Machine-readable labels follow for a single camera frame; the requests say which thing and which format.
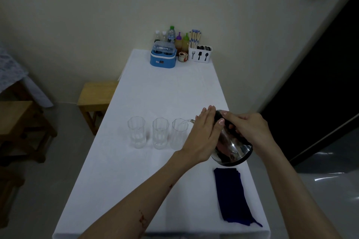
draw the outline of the plastic bottle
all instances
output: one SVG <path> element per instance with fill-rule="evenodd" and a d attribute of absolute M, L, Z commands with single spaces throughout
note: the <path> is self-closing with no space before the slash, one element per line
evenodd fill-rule
<path fill-rule="evenodd" d="M 161 34 L 159 34 L 159 30 L 156 30 L 156 35 L 155 35 L 155 42 L 156 41 L 161 41 L 162 37 Z"/>
<path fill-rule="evenodd" d="M 182 51 L 182 37 L 181 33 L 178 33 L 178 36 L 176 37 L 176 41 L 174 42 L 174 46 L 177 49 L 177 56 Z"/>
<path fill-rule="evenodd" d="M 174 26 L 170 26 L 167 32 L 167 41 L 170 43 L 174 43 L 176 39 L 176 32 L 174 31 Z"/>
<path fill-rule="evenodd" d="M 162 31 L 162 41 L 167 42 L 167 31 Z"/>
<path fill-rule="evenodd" d="M 188 43 L 190 42 L 190 38 L 188 37 L 188 33 L 182 39 L 182 52 L 186 52 L 188 54 Z"/>

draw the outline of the dark blue cloth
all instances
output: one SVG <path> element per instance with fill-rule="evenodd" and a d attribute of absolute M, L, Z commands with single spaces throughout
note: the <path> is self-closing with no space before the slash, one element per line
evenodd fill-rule
<path fill-rule="evenodd" d="M 257 223 L 246 202 L 240 173 L 235 168 L 214 169 L 217 197 L 222 217 L 227 222 L 236 222 L 249 226 Z"/>

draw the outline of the drinking glass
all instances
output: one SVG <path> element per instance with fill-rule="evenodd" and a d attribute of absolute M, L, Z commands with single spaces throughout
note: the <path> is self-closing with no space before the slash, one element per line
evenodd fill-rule
<path fill-rule="evenodd" d="M 146 144 L 146 121 L 141 116 L 134 116 L 127 122 L 130 129 L 130 138 L 135 148 L 142 148 Z"/>
<path fill-rule="evenodd" d="M 178 118 L 172 122 L 171 139 L 169 145 L 174 150 L 180 150 L 187 138 L 187 120 Z"/>
<path fill-rule="evenodd" d="M 153 146 L 157 149 L 163 149 L 167 145 L 169 123 L 167 119 L 157 118 L 152 123 L 152 142 Z"/>

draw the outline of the person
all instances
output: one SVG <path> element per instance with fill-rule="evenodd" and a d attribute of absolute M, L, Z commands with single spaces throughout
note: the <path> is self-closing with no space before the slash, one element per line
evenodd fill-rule
<path fill-rule="evenodd" d="M 182 149 L 168 162 L 102 215 L 81 239 L 141 238 L 160 205 L 181 176 L 209 159 L 216 147 L 224 119 L 214 123 L 216 108 L 203 108 Z M 302 180 L 274 141 L 260 114 L 224 111 L 222 116 L 236 127 L 262 159 L 290 238 L 341 238 L 315 203 Z"/>

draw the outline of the white plastic basket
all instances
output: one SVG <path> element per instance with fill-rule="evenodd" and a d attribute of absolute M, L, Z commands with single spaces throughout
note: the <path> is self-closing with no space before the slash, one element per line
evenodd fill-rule
<path fill-rule="evenodd" d="M 211 58 L 211 53 L 213 52 L 213 47 L 207 46 L 211 49 L 211 51 L 208 50 L 201 50 L 201 49 L 195 49 L 195 48 L 188 48 L 188 60 L 189 61 L 198 61 L 200 63 L 208 63 Z"/>

